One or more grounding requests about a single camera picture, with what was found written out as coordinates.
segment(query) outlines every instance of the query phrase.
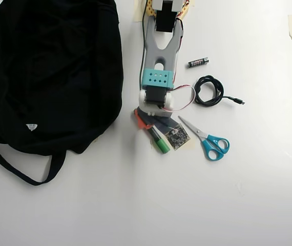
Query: scissor blade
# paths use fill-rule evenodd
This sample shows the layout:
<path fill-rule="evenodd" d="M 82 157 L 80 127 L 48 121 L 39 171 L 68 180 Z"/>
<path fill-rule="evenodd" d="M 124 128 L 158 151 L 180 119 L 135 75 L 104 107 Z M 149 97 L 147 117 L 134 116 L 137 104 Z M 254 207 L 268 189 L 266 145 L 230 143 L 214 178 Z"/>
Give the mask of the scissor blade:
<path fill-rule="evenodd" d="M 185 120 L 184 118 L 182 118 L 181 116 L 178 116 L 179 119 L 181 119 L 181 121 L 189 128 L 191 129 L 199 138 L 204 137 L 203 132 L 201 130 L 199 130 L 198 128 L 196 128 L 192 123 L 190 123 L 189 121 Z"/>

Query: backpack strap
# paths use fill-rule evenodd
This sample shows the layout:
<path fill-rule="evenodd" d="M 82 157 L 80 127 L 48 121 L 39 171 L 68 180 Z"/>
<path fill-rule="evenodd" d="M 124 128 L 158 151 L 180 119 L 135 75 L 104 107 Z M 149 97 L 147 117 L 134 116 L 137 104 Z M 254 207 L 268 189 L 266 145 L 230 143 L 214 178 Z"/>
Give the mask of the backpack strap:
<path fill-rule="evenodd" d="M 27 182 L 33 186 L 40 186 L 44 183 L 50 182 L 51 180 L 53 180 L 55 178 L 55 176 L 57 175 L 57 173 L 60 171 L 60 169 L 63 166 L 63 163 L 65 161 L 65 157 L 66 157 L 66 151 L 61 152 L 61 153 L 57 153 L 57 154 L 52 156 L 48 177 L 43 182 L 37 182 L 37 181 L 33 180 L 32 178 L 28 177 L 27 175 L 21 173 L 15 167 L 10 165 L 1 155 L 0 155 L 0 165 L 2 165 L 4 168 L 6 168 L 8 171 L 12 172 L 13 174 L 18 176 L 19 178 L 23 179 L 25 182 Z"/>

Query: circuit board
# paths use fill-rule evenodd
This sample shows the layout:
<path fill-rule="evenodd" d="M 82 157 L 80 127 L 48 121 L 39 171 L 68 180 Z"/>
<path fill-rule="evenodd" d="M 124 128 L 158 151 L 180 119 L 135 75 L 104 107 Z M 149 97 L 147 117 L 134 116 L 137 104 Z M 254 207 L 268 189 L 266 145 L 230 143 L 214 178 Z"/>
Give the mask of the circuit board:
<path fill-rule="evenodd" d="M 168 132 L 165 137 L 174 150 L 179 149 L 191 139 L 181 124 L 177 125 L 173 130 Z"/>

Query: blue scissors handle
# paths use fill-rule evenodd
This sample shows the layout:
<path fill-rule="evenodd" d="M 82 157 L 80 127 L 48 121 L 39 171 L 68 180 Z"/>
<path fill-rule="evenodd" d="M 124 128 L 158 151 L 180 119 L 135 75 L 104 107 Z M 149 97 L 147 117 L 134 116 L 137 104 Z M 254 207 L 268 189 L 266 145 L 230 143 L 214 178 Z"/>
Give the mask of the blue scissors handle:
<path fill-rule="evenodd" d="M 202 143 L 205 148 L 206 156 L 208 157 L 209 160 L 217 161 L 217 160 L 221 160 L 224 157 L 224 154 L 221 151 L 219 151 L 217 148 L 213 147 L 207 139 L 202 141 Z M 216 154 L 215 159 L 210 157 L 211 151 L 213 151 Z"/>
<path fill-rule="evenodd" d="M 211 135 L 209 135 L 207 137 L 207 139 L 211 143 L 213 143 L 223 154 L 226 154 L 228 152 L 228 150 L 230 148 L 230 143 L 229 143 L 229 141 L 227 139 L 221 138 L 221 137 L 215 137 L 215 136 L 211 136 Z M 227 145 L 226 148 L 224 148 L 224 149 L 221 148 L 220 145 L 219 145 L 219 141 L 224 141 L 226 143 L 226 145 Z"/>

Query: black battery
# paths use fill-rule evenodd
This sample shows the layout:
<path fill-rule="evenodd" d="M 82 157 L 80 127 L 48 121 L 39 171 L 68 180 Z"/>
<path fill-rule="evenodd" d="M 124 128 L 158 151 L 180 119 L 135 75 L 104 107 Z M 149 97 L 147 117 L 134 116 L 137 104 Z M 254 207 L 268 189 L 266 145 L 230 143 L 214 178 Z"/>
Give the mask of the black battery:
<path fill-rule="evenodd" d="M 195 61 L 191 61 L 188 63 L 188 67 L 189 68 L 193 68 L 193 67 L 198 67 L 198 66 L 202 66 L 205 64 L 208 64 L 210 62 L 210 60 L 207 58 L 203 58 L 203 59 L 199 59 L 199 60 L 195 60 Z"/>

